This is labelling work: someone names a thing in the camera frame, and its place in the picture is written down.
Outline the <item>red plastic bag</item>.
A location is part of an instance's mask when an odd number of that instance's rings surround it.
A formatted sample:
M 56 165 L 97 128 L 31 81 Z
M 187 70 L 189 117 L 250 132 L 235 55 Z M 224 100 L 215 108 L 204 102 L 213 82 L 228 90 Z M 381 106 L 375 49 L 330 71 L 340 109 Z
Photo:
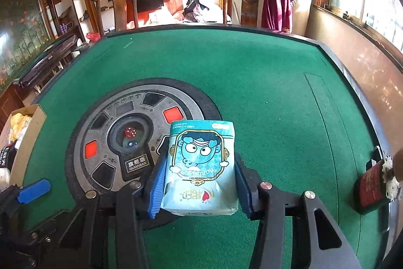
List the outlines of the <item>red plastic bag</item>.
M 97 42 L 97 41 L 99 41 L 99 39 L 101 39 L 101 35 L 99 33 L 88 32 L 88 33 L 86 33 L 86 38 L 90 42 Z

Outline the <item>pile of clothes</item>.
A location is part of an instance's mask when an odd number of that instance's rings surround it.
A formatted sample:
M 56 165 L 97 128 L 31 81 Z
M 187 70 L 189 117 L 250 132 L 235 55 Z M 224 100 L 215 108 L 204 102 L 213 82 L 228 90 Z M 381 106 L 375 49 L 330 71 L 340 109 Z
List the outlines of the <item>pile of clothes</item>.
M 206 6 L 200 0 L 188 0 L 182 15 L 184 22 L 224 23 L 223 11 L 217 4 L 208 3 Z

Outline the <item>dark red cork bottle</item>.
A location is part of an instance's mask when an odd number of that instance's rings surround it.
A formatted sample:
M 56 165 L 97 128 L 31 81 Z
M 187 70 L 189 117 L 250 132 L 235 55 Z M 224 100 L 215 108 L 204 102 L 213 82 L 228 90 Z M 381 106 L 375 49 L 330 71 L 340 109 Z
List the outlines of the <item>dark red cork bottle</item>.
M 402 183 L 402 148 L 393 157 L 386 154 L 354 183 L 354 208 L 367 214 L 395 201 Z

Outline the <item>wooden chair left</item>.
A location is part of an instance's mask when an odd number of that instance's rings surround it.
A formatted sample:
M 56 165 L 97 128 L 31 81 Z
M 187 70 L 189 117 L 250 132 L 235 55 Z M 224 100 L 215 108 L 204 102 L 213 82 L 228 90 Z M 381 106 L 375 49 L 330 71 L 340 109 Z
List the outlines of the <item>wooden chair left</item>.
M 98 28 L 100 32 L 100 36 L 105 36 L 105 30 L 103 27 L 103 21 L 101 16 L 101 5 L 100 2 L 102 0 L 92 0 L 96 6 L 96 22 L 98 23 Z M 114 11 L 114 20 L 115 20 L 115 31 L 125 31 L 127 30 L 127 1 L 126 0 L 112 0 L 113 2 L 113 11 Z M 133 6 L 133 22 L 135 29 L 139 28 L 138 22 L 138 12 L 137 12 L 137 0 L 132 0 Z

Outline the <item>floral wall painting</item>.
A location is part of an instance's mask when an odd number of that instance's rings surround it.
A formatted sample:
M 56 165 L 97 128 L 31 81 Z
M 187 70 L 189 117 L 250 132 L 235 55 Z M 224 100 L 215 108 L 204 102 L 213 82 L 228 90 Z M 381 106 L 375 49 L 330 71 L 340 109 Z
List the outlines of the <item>floral wall painting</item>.
M 1 0 L 1 91 L 48 46 L 38 0 Z

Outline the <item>maroon cloth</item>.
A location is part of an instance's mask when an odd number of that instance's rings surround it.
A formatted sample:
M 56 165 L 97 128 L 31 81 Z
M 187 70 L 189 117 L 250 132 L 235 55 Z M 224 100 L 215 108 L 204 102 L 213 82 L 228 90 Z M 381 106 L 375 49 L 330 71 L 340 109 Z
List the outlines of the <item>maroon cloth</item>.
M 261 27 L 271 31 L 292 32 L 292 6 L 296 0 L 264 0 Z

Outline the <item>round mahjong control panel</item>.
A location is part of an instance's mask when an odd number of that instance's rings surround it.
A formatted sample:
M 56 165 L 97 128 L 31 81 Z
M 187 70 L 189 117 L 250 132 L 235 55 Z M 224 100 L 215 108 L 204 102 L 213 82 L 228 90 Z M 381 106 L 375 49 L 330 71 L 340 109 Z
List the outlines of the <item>round mahjong control panel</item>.
M 170 125 L 220 120 L 202 90 L 171 78 L 126 84 L 94 103 L 77 123 L 65 154 L 65 177 L 75 200 L 96 191 L 106 209 L 120 188 L 148 175 L 167 151 Z

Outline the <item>black printed pouch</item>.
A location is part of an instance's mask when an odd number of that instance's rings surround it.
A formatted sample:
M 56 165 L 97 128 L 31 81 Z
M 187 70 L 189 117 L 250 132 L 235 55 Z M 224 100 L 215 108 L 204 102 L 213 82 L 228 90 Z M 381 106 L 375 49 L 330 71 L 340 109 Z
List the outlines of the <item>black printed pouch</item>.
M 12 165 L 14 164 L 16 153 L 17 149 L 15 148 L 14 144 L 3 147 L 0 152 L 0 167 L 11 170 Z

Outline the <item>folded dark table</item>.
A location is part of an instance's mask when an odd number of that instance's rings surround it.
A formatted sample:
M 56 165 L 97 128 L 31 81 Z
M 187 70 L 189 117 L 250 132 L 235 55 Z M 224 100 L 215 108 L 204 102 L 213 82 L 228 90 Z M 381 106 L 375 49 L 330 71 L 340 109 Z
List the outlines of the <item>folded dark table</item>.
M 44 86 L 73 61 L 77 42 L 75 34 L 57 39 L 34 57 L 12 83 L 22 90 L 40 94 Z

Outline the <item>cardboard box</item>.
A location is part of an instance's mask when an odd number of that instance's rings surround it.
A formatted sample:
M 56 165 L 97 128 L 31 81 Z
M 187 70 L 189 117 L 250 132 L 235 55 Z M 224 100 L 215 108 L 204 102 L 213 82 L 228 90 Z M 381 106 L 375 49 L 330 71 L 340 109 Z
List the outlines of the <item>cardboard box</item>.
M 9 141 L 10 118 L 16 113 L 30 115 L 29 125 L 22 131 L 22 135 L 15 142 Z M 1 168 L 1 191 L 12 185 L 22 186 L 27 165 L 38 135 L 46 120 L 46 113 L 39 104 L 32 104 L 12 111 L 1 131 L 1 149 L 6 145 L 14 144 L 17 149 L 12 169 Z

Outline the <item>blue cartoon tissue pack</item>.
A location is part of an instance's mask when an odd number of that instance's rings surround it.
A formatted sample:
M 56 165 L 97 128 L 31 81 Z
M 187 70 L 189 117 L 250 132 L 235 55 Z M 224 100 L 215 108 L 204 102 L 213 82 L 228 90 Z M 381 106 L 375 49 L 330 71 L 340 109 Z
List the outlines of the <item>blue cartoon tissue pack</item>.
M 178 216 L 237 212 L 234 139 L 232 122 L 172 122 L 161 208 Z

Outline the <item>yellow snack packet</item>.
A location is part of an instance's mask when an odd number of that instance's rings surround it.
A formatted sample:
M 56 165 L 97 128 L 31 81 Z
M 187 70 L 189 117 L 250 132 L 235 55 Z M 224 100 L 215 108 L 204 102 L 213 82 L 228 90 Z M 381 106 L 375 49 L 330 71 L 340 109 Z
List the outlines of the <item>yellow snack packet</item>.
M 10 118 L 10 132 L 9 141 L 11 143 L 15 142 L 22 135 L 22 131 L 29 125 L 31 121 L 30 115 L 23 115 L 21 113 L 16 113 Z

